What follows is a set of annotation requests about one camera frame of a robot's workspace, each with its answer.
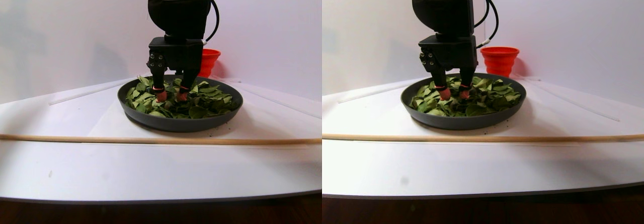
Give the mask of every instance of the white tabletop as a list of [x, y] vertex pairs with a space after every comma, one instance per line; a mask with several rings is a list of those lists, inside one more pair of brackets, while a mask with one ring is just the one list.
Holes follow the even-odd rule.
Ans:
[[[106, 137], [320, 137], [321, 119], [304, 114], [319, 114], [320, 102], [244, 84], [230, 84], [244, 97], [244, 105], [237, 116], [217, 129], [196, 133], [159, 132], [132, 123], [116, 100], [119, 87], [60, 104], [48, 104], [110, 84], [114, 83], [1, 104], [0, 132]], [[277, 102], [297, 107], [299, 111]], [[179, 146], [0, 141], [0, 198], [82, 202], [194, 201], [310, 194], [321, 190], [321, 155], [321, 145]]]
[[[596, 136], [644, 133], [644, 109], [545, 82], [519, 81], [515, 116], [477, 130], [413, 121], [400, 102], [421, 79], [323, 97], [325, 134]], [[384, 93], [342, 102], [354, 96]], [[561, 98], [619, 121], [591, 113]], [[323, 194], [347, 198], [454, 198], [602, 189], [644, 182], [644, 142], [404, 143], [324, 140]]]

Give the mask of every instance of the wooden dowel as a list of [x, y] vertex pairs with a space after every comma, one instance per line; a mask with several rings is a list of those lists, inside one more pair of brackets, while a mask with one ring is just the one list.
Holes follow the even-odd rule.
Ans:
[[216, 138], [146, 138], [146, 137], [71, 137], [0, 134], [0, 140], [53, 141], [67, 143], [141, 143], [170, 145], [295, 145], [320, 144], [320, 138], [306, 139], [216, 139]]
[[446, 141], [446, 142], [568, 142], [568, 141], [642, 141], [644, 134], [617, 136], [378, 136], [322, 134], [322, 139], [357, 140], [357, 141]]

